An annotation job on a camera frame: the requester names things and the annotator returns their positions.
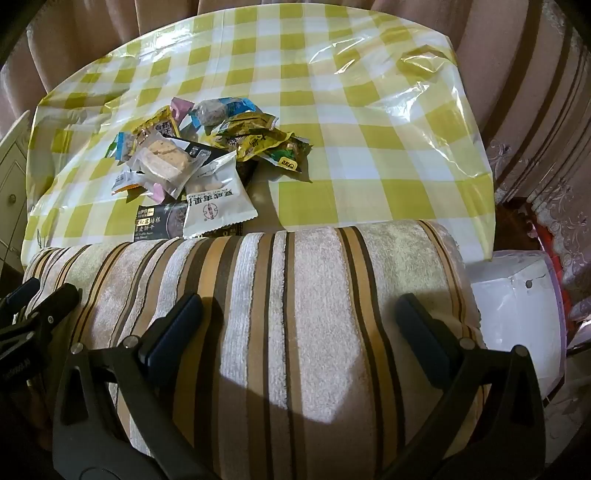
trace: floor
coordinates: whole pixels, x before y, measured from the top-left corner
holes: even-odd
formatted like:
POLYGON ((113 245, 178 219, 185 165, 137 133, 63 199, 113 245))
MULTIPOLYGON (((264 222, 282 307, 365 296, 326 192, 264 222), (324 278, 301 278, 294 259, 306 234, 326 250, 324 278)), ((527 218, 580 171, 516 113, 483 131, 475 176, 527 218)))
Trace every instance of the floor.
POLYGON ((523 204, 524 199, 517 199, 496 206, 493 250, 540 250, 538 239, 529 235, 532 224, 528 221, 529 212, 521 207, 523 204))
POLYGON ((22 273, 5 263, 0 272, 0 299, 15 290, 22 283, 22 273))
POLYGON ((558 457, 591 413, 591 350, 568 357, 565 370, 563 387, 544 409, 546 463, 558 457))

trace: red object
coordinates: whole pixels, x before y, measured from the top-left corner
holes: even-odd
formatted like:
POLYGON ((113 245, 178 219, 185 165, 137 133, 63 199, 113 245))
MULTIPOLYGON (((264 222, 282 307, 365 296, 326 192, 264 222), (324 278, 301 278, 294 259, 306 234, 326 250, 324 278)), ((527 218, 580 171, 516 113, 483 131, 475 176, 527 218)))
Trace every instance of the red object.
POLYGON ((544 250, 552 260, 552 264, 554 265, 554 272, 556 273, 556 277, 558 278, 558 284, 560 285, 560 294, 562 296, 562 305, 564 307, 564 318, 566 319, 566 331, 567 331, 567 340, 570 342, 574 334, 576 333, 577 327, 575 323, 569 318, 569 314, 571 309, 573 308, 573 304, 570 301, 569 293, 563 288, 562 286, 562 263, 560 262, 560 257, 554 252, 552 247, 552 243, 554 237, 550 233, 550 231, 544 226, 540 225, 537 220, 535 219, 535 215, 533 212, 530 215, 530 221, 532 223, 532 228, 535 230, 538 241, 544 250))

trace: black snack package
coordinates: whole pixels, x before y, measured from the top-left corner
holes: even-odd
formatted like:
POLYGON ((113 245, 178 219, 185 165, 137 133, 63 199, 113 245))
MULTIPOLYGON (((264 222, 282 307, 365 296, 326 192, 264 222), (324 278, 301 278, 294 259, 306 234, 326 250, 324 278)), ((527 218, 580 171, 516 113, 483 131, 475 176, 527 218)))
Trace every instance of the black snack package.
MULTIPOLYGON (((197 158, 197 156, 207 155, 207 152, 210 152, 207 160, 203 163, 202 166, 205 166, 212 160, 228 153, 226 150, 223 150, 221 148, 212 147, 211 145, 206 145, 199 142, 191 142, 189 140, 185 140, 184 138, 172 137, 170 135, 165 135, 165 137, 174 139, 174 144, 179 148, 182 148, 185 152, 187 152, 191 158, 197 158)), ((242 182, 242 185, 244 185, 244 187, 247 187, 249 182, 251 181, 251 178, 255 172, 255 168, 258 165, 258 159, 259 157, 254 157, 248 161, 236 163, 236 171, 238 172, 238 176, 240 177, 240 181, 242 182)))
MULTIPOLYGON (((138 213, 135 216, 134 242, 137 240, 182 237, 186 215, 186 201, 138 207, 138 213)), ((242 224, 228 225, 213 232, 208 232, 203 236, 218 237, 228 235, 242 235, 242 224)))

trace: green snack package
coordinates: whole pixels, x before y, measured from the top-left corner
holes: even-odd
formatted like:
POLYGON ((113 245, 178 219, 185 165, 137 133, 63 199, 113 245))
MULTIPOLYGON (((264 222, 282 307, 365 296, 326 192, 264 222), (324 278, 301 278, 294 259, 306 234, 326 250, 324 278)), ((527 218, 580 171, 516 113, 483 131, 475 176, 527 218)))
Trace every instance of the green snack package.
POLYGON ((311 149, 312 145, 308 139, 292 135, 276 147, 259 153, 259 156, 273 165, 299 173, 301 172, 300 165, 311 149))

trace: plastic table cover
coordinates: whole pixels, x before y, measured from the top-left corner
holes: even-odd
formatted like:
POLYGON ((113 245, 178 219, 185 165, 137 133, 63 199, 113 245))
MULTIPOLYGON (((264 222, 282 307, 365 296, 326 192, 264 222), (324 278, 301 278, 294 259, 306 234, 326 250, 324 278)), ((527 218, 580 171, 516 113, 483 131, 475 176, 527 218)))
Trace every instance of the plastic table cover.
POLYGON ((317 4, 198 15, 117 48, 39 104, 21 259, 43 247, 133 240, 144 195, 111 196, 119 131, 170 103, 246 96, 314 144, 297 181, 260 165, 246 231, 429 219, 464 261, 490 258, 492 174, 444 35, 379 12, 317 4))

